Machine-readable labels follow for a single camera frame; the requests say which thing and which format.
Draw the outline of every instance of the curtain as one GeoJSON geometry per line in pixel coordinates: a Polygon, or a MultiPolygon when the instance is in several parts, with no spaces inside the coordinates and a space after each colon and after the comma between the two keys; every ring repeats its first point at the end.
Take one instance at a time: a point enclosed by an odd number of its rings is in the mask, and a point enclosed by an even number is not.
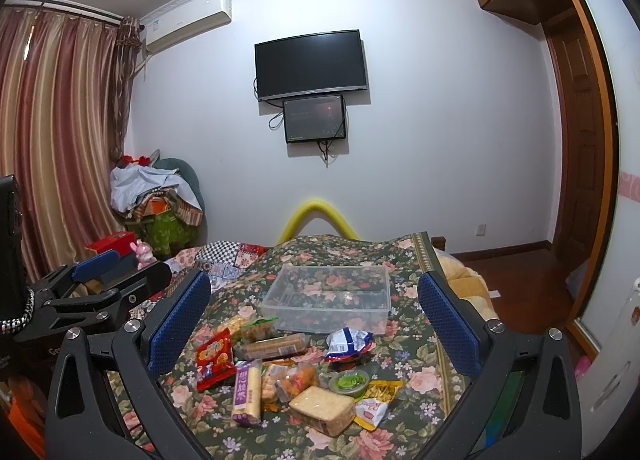
{"type": "Polygon", "coordinates": [[[0,175],[20,184],[32,280],[120,230],[108,144],[117,33],[57,11],[0,8],[0,175]]]}
{"type": "Polygon", "coordinates": [[[113,54],[113,79],[110,90],[110,103],[113,110],[110,114],[109,154],[114,163],[122,156],[127,123],[129,123],[133,74],[141,45],[140,21],[133,17],[125,17],[118,28],[116,37],[113,54]]]}

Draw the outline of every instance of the blue textured pad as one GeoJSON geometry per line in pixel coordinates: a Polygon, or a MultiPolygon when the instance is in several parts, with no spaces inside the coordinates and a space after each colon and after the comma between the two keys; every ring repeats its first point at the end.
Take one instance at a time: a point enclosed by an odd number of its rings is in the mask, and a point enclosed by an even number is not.
{"type": "Polygon", "coordinates": [[[120,255],[115,250],[107,250],[107,252],[78,263],[71,273],[71,279],[76,283],[86,283],[111,270],[119,261],[120,255]]]}
{"type": "Polygon", "coordinates": [[[209,276],[201,272],[185,289],[174,309],[150,339],[146,369],[153,379],[174,369],[184,345],[209,304],[210,297],[209,276]]]}
{"type": "Polygon", "coordinates": [[[475,379],[482,370],[478,339],[428,274],[418,281],[418,301],[455,369],[475,379]]]}

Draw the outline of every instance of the wooden floor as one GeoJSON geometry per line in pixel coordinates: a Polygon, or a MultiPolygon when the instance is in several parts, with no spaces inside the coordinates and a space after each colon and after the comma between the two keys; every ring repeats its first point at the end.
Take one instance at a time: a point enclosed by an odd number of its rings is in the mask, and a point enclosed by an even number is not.
{"type": "Polygon", "coordinates": [[[494,310],[514,332],[542,335],[549,327],[563,329],[574,303],[564,287],[567,276],[549,250],[533,250],[463,263],[479,273],[494,310]]]}

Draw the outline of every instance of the white cloth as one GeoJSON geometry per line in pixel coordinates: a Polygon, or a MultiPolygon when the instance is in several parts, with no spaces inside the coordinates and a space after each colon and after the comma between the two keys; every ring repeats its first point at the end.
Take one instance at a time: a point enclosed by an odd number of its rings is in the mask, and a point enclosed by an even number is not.
{"type": "Polygon", "coordinates": [[[111,207],[119,213],[127,213],[138,205],[138,199],[144,193],[175,186],[180,198],[202,210],[193,190],[177,172],[177,169],[155,169],[137,164],[129,164],[124,169],[116,167],[109,176],[111,207]]]}

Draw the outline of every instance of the stuffed animal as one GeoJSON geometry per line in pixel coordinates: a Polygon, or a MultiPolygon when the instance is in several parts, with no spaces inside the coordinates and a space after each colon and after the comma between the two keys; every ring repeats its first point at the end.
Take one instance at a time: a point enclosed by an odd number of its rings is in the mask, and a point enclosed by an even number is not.
{"type": "Polygon", "coordinates": [[[141,239],[139,239],[137,243],[131,242],[129,246],[131,247],[131,250],[136,253],[138,270],[145,268],[147,265],[151,265],[154,261],[157,261],[157,259],[154,258],[154,251],[151,248],[151,245],[145,243],[141,239]]]}

